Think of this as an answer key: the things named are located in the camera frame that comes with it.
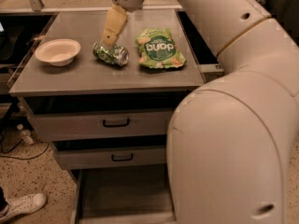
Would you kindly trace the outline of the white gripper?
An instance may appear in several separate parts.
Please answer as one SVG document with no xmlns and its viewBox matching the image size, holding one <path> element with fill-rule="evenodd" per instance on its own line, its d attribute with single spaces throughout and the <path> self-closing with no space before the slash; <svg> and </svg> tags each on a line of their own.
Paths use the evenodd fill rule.
<svg viewBox="0 0 299 224">
<path fill-rule="evenodd" d="M 126 10 L 133 12 L 143 7 L 145 0 L 112 0 L 115 4 L 107 12 L 102 41 L 113 47 L 127 22 Z"/>
</svg>

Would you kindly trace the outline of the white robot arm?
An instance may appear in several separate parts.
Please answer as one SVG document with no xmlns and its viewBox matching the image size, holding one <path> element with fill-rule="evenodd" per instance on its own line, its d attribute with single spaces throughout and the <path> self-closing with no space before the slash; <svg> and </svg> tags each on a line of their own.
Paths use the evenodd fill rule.
<svg viewBox="0 0 299 224">
<path fill-rule="evenodd" d="M 168 127 L 177 224 L 284 224 L 299 51 L 256 0 L 178 0 L 224 69 Z"/>
</svg>

